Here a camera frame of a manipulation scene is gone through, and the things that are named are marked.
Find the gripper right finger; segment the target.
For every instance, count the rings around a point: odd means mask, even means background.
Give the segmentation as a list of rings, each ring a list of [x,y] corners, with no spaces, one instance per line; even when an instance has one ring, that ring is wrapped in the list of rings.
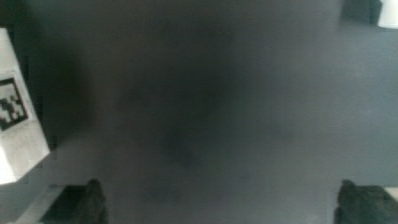
[[[335,224],[398,224],[398,197],[383,186],[343,181]]]

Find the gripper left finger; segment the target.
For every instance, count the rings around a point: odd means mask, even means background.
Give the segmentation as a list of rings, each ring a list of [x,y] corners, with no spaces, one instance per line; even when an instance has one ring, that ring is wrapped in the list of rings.
[[[109,224],[107,198],[102,183],[68,185],[41,217],[43,224]]]

